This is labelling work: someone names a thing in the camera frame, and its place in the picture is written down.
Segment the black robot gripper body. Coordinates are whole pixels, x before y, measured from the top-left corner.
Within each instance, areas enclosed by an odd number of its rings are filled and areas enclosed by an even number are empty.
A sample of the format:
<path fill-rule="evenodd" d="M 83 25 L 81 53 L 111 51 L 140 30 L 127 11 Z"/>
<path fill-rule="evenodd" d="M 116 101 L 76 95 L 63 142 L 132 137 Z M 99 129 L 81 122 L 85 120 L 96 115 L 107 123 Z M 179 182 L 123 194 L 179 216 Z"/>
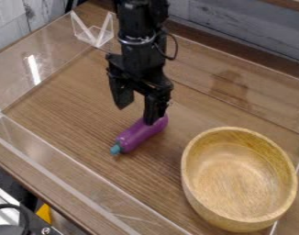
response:
<path fill-rule="evenodd" d="M 144 43 L 123 43 L 121 53 L 108 53 L 107 74 L 132 80 L 133 93 L 171 95 L 172 82 L 164 74 L 165 60 L 173 60 L 167 52 L 167 34 L 161 33 Z"/>

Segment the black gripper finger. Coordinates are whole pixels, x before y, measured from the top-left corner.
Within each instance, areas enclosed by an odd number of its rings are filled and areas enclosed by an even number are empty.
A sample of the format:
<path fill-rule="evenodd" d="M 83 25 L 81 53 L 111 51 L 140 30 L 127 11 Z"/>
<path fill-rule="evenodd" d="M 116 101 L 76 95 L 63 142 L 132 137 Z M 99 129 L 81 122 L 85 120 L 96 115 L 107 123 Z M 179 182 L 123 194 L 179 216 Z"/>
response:
<path fill-rule="evenodd" d="M 133 102 L 132 80 L 113 73 L 108 74 L 112 100 L 119 109 L 124 109 Z"/>
<path fill-rule="evenodd" d="M 164 117 L 169 100 L 169 95 L 148 95 L 144 98 L 143 121 L 145 125 L 152 126 Z"/>

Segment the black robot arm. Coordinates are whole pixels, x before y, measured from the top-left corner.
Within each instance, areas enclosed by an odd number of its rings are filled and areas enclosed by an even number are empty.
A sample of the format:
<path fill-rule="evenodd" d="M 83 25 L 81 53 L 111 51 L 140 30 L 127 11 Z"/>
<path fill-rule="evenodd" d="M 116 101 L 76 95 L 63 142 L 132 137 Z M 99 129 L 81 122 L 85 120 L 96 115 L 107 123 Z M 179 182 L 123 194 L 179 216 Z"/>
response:
<path fill-rule="evenodd" d="M 119 20 L 117 41 L 121 53 L 108 53 L 107 74 L 112 100 L 124 109 L 135 100 L 135 93 L 144 97 L 143 122 L 152 126 L 165 115 L 172 81 L 164 74 L 167 37 L 173 35 L 164 28 L 169 16 L 168 0 L 113 0 Z"/>

